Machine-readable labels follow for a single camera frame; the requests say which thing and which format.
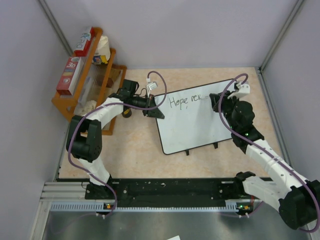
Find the white whiteboard black frame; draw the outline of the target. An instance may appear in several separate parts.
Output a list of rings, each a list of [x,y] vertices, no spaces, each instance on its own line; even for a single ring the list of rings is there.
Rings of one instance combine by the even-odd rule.
[[[212,110],[209,94],[219,94],[229,79],[167,93],[156,119],[162,152],[171,155],[231,139],[218,113]]]

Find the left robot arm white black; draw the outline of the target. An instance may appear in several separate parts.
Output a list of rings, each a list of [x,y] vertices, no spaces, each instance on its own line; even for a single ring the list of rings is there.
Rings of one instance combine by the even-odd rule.
[[[89,175],[90,183],[96,186],[96,192],[102,198],[109,198],[114,191],[108,183],[111,175],[104,167],[101,159],[102,129],[116,116],[131,108],[141,110],[145,117],[164,119],[159,106],[151,91],[157,88],[156,82],[147,79],[146,94],[136,94],[139,83],[125,79],[122,87],[112,93],[96,109],[85,115],[74,115],[70,122],[66,150],[71,165],[85,171]]]

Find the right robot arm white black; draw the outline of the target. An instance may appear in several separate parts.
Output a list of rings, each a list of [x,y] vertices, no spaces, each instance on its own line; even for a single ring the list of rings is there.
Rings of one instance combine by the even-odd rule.
[[[320,227],[320,182],[310,181],[297,173],[277,155],[255,128],[252,105],[233,96],[232,92],[209,94],[212,110],[231,132],[233,143],[255,160],[273,183],[252,172],[239,172],[234,178],[233,192],[239,198],[254,196],[276,210],[284,223],[293,230],[315,221]]]

